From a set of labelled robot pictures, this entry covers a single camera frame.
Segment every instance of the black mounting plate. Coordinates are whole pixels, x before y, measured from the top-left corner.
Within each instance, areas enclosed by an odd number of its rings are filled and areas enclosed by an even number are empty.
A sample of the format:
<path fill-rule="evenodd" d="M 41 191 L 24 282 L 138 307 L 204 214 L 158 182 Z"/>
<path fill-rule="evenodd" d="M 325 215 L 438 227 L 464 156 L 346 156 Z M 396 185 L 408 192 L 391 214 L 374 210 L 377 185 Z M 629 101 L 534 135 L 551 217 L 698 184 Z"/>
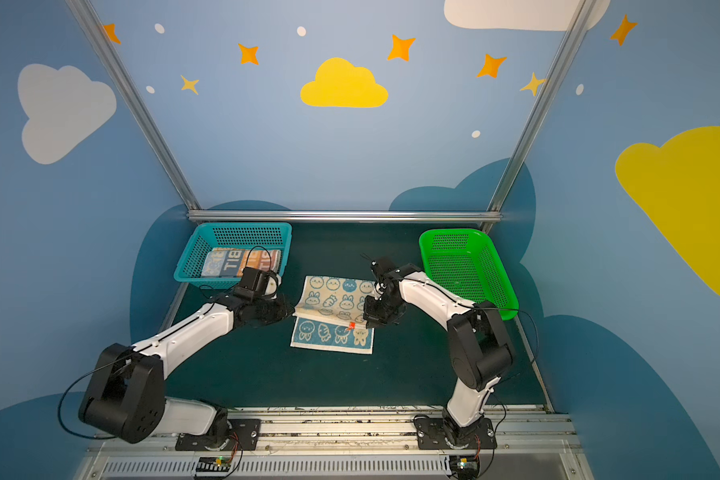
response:
<path fill-rule="evenodd" d="M 416 427 L 416 440 L 418 441 L 419 450 L 451 450 L 453 449 L 445 441 L 445 431 L 443 430 L 442 418 L 429 418 L 424 415 L 417 416 L 413 419 L 413 425 Z M 496 435 L 489 435 L 488 432 L 494 431 L 494 425 L 489 418 L 481 418 L 478 428 L 474 434 L 480 438 L 480 450 L 491 450 L 496 448 Z M 478 440 L 472 436 L 469 444 L 463 450 L 477 450 Z"/>
<path fill-rule="evenodd" d="M 240 440 L 240 448 L 250 452 L 256 450 L 259 442 L 259 429 L 262 421 L 258 418 L 230 418 L 227 420 L 230 425 L 230 440 L 219 447 L 218 438 L 215 436 L 181 434 L 176 440 L 178 452 L 231 452 L 235 448 L 235 440 L 232 434 L 237 434 Z"/>

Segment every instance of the blue basket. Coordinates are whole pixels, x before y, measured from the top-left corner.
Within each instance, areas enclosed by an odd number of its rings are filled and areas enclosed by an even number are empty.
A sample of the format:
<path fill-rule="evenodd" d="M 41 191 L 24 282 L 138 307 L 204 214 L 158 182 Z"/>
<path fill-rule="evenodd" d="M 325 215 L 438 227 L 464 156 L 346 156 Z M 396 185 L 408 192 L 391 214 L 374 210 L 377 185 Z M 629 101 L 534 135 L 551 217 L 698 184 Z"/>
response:
<path fill-rule="evenodd" d="M 194 286 L 209 286 L 214 290 L 226 290 L 240 282 L 240 278 L 201 278 L 202 264 L 208 252 L 217 246 L 227 248 L 253 248 L 263 246 L 268 250 L 282 250 L 280 270 L 286 271 L 288 251 L 291 249 L 291 226 L 289 224 L 202 224 L 195 228 L 184 248 L 173 278 Z"/>

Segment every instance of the wall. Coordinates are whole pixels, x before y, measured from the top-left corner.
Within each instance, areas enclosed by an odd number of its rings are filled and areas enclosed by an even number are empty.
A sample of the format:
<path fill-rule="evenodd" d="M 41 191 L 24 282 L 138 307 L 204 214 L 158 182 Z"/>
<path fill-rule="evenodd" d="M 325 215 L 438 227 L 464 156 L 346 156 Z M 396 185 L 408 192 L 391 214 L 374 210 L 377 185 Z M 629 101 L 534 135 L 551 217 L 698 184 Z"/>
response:
<path fill-rule="evenodd" d="M 130 343 L 132 308 L 159 324 L 178 255 L 140 248 L 158 217 L 186 222 L 162 215 L 179 203 L 64 1 L 0 2 L 0 478 L 17 458 L 73 474 L 87 441 L 56 425 L 56 402 L 103 348 Z M 132 282 L 137 257 L 140 278 L 168 285 L 151 305 Z M 65 417 L 90 432 L 79 400 Z"/>
<path fill-rule="evenodd" d="M 637 25 L 620 44 L 625 14 Z M 553 404 L 572 415 L 599 480 L 720 478 L 710 126 L 720 127 L 720 0 L 614 0 L 538 136 L 532 181 L 513 187 L 491 231 L 539 319 Z"/>
<path fill-rule="evenodd" d="M 201 205 L 292 210 L 389 210 L 511 155 L 577 2 L 492 3 L 93 2 Z"/>

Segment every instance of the plastic basket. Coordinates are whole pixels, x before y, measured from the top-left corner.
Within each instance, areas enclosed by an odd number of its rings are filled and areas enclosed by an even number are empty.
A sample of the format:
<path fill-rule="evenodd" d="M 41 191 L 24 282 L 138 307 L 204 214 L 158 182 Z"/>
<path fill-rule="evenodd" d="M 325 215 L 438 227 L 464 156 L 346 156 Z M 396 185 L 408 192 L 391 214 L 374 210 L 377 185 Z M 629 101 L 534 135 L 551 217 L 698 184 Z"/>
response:
<path fill-rule="evenodd" d="M 187 282 L 194 286 L 209 286 L 214 290 L 226 290 L 240 282 L 238 277 L 201 278 L 202 264 L 206 255 L 217 246 L 229 248 L 253 248 L 259 245 L 268 250 L 282 250 L 280 269 L 282 276 L 286 271 L 288 251 L 291 248 L 291 226 L 280 223 L 219 223 L 202 224 L 195 228 L 190 241 L 184 247 L 173 278 L 177 282 Z"/>
<path fill-rule="evenodd" d="M 518 308 L 507 271 L 488 235 L 471 228 L 428 230 L 418 239 L 427 275 L 457 295 L 499 308 Z M 502 320 L 518 314 L 500 312 Z"/>

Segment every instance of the yellow cloud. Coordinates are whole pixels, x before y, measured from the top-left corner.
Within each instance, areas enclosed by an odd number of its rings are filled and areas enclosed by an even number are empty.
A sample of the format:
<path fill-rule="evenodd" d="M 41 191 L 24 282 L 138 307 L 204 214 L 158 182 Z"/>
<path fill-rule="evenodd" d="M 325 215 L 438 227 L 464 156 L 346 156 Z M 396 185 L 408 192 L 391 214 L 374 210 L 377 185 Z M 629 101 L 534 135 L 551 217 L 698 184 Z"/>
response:
<path fill-rule="evenodd" d="M 326 60 L 317 69 L 315 81 L 302 87 L 302 101 L 313 107 L 379 107 L 388 96 L 370 70 L 344 58 Z"/>
<path fill-rule="evenodd" d="M 720 295 L 720 127 L 661 148 L 634 144 L 616 161 L 621 186 L 694 272 Z"/>

